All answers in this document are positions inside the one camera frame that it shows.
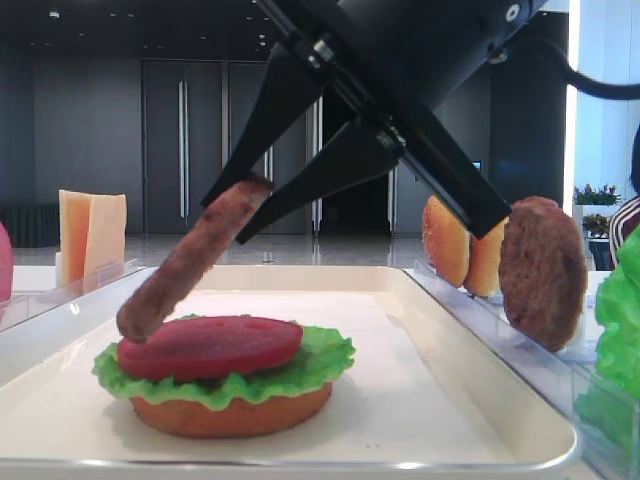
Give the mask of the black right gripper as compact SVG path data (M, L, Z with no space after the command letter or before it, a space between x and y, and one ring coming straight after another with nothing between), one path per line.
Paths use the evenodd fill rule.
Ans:
M538 1L266 1L283 31L229 160L201 201L245 179L264 153L325 92L354 111L293 180L237 235L248 242L318 199L404 163L475 236L510 206L435 117L435 109L541 8Z

